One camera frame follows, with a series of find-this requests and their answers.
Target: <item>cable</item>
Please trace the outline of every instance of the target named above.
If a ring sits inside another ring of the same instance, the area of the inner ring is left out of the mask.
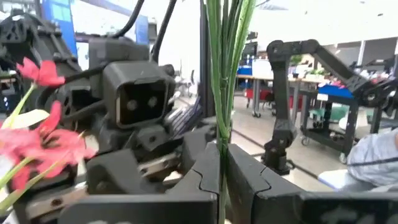
[[[100,100],[96,103],[90,104],[90,105],[78,110],[77,112],[74,112],[68,116],[64,116],[61,119],[61,123],[67,123],[67,122],[76,121],[79,119],[86,118],[88,116],[91,116],[94,112],[97,112],[100,109],[103,109],[104,107],[105,107],[104,101]]]
[[[141,11],[141,7],[143,4],[144,4],[144,0],[138,0],[126,25],[124,25],[124,27],[122,29],[120,29],[119,31],[117,31],[115,34],[111,34],[109,37],[117,39],[119,37],[124,36],[132,28],[132,25],[134,25],[134,23],[136,22],[137,17],[139,15],[139,12]]]
[[[94,75],[101,75],[104,68],[105,68],[105,65],[100,65],[98,67],[91,68],[91,69],[82,71],[80,73],[77,73],[75,75],[65,77],[65,83],[63,85],[66,85],[67,83],[76,81],[81,78],[89,78]],[[58,86],[58,87],[48,86],[48,87],[44,88],[44,90],[42,92],[40,92],[39,95],[37,96],[37,99],[35,102],[35,107],[37,109],[44,110],[45,104],[46,104],[48,98],[51,96],[51,94],[53,94],[55,92],[55,90],[59,89],[61,86]]]
[[[172,17],[175,4],[177,0],[170,0],[169,6],[167,7],[166,13],[164,15],[164,19],[162,25],[160,26],[159,34],[156,38],[155,44],[152,47],[150,53],[152,54],[151,60],[158,63],[159,62],[159,52],[160,47],[162,46],[163,38],[167,30],[167,26],[169,25],[170,18]]]

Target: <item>wall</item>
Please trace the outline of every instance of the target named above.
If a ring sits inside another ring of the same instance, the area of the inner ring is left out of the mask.
[[[394,54],[397,39],[388,38],[381,40],[369,40],[366,42],[363,64],[375,59],[388,59]]]
[[[325,46],[331,53],[335,54],[345,65],[351,65],[358,60],[359,47],[336,47],[335,45]]]

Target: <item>flower petal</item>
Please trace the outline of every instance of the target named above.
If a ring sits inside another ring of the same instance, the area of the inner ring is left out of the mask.
[[[12,188],[14,190],[22,190],[25,188],[26,183],[30,177],[30,167],[24,166],[19,172],[12,178]]]
[[[30,78],[32,80],[37,80],[39,78],[39,68],[27,57],[24,58],[23,66],[17,63],[17,69],[23,77]]]
[[[65,78],[58,76],[57,66],[52,60],[45,60],[40,66],[37,83],[41,86],[59,86],[65,83]]]
[[[31,147],[41,147],[40,136],[36,132],[28,129],[0,129],[0,154],[19,154]]]
[[[54,165],[54,163],[55,163],[55,161],[51,161],[51,160],[43,161],[40,165],[37,166],[37,171],[42,174],[42,173],[48,171],[48,169],[51,168],[51,166]],[[54,178],[54,177],[58,176],[64,168],[65,168],[65,164],[59,164],[59,165],[55,166],[54,168],[52,168],[52,170],[48,171],[48,173],[46,173],[46,175],[44,177]]]
[[[86,151],[86,142],[74,131],[58,129],[53,131],[49,138],[57,138],[57,146],[48,150],[48,156],[53,160],[63,160],[67,164],[76,165],[85,157],[94,155]]]
[[[50,115],[37,127],[37,131],[47,136],[50,134],[58,125],[61,119],[61,103],[54,101],[51,106]]]
[[[65,77],[53,77],[45,80],[40,80],[39,85],[41,86],[60,86],[65,83]]]

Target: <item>screw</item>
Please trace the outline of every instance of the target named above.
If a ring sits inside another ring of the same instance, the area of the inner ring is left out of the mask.
[[[148,168],[142,168],[142,170],[140,171],[141,175],[144,175],[148,172]]]
[[[54,199],[51,201],[51,206],[53,206],[53,207],[58,207],[60,205],[62,205],[62,199],[60,199],[60,198],[57,198],[57,199]]]

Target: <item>camera lens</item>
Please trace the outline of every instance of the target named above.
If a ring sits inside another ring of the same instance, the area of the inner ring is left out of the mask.
[[[149,101],[148,101],[148,106],[150,107],[150,108],[153,108],[153,107],[155,107],[156,106],[156,104],[157,104],[157,98],[156,97],[151,97],[150,99],[149,99]]]
[[[130,100],[127,102],[127,109],[129,111],[134,111],[137,109],[137,101],[135,100]]]

